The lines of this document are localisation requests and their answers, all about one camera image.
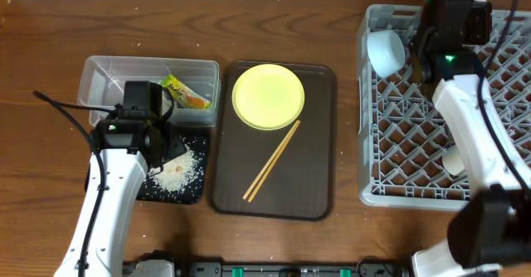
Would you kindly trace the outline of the green snack wrapper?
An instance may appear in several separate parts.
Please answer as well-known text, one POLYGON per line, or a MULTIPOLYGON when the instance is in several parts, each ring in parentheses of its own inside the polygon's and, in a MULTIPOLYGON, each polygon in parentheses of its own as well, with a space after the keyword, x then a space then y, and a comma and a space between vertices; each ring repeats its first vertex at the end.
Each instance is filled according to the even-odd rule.
POLYGON ((184 109, 209 109, 212 105, 210 100, 200 96, 172 74, 168 74, 160 85, 170 92, 174 104, 179 104, 184 109))

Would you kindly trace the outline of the blue bowl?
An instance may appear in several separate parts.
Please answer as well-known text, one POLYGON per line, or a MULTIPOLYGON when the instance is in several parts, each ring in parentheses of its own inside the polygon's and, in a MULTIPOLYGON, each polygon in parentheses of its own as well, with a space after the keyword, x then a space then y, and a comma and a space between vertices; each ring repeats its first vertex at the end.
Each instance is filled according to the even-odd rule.
POLYGON ((402 40, 392 30, 371 32, 367 39, 368 59, 378 76, 388 78, 403 68, 406 54, 402 40))

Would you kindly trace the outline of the yellow plate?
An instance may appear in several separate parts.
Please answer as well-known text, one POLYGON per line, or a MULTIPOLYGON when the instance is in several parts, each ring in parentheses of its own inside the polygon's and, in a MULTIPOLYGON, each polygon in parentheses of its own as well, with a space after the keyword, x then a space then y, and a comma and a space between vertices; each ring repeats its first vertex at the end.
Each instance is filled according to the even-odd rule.
POLYGON ((254 129, 277 130, 294 122, 304 108, 300 78, 288 68, 262 64, 245 70, 231 93, 236 115, 254 129))

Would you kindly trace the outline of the small white cup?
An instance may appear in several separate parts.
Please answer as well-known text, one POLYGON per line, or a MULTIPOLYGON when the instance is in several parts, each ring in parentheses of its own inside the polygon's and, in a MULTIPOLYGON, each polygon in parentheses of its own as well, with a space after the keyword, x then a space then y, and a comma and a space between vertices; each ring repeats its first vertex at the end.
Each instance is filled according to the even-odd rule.
POLYGON ((449 147, 443 153, 442 164, 450 175, 459 176, 465 172, 465 166, 456 146, 449 147))

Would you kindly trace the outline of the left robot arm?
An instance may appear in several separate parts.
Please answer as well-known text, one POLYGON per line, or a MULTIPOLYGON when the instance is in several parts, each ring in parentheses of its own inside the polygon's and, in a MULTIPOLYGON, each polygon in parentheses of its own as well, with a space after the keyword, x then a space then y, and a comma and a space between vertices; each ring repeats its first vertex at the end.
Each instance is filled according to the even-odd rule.
POLYGON ((163 109, 168 90, 128 81, 124 100, 83 135, 91 151, 85 199, 58 276, 120 276, 134 202, 153 168, 187 149, 163 109))

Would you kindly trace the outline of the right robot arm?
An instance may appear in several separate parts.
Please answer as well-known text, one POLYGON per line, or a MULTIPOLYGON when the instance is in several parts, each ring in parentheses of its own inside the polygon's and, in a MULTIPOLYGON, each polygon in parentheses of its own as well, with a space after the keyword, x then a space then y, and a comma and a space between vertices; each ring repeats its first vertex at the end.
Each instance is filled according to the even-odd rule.
POLYGON ((425 0, 411 39, 413 79, 445 120, 469 180, 469 202, 446 238, 415 253, 412 276, 471 276, 530 260, 530 169, 490 97, 471 50, 490 39, 492 6, 479 0, 425 0))

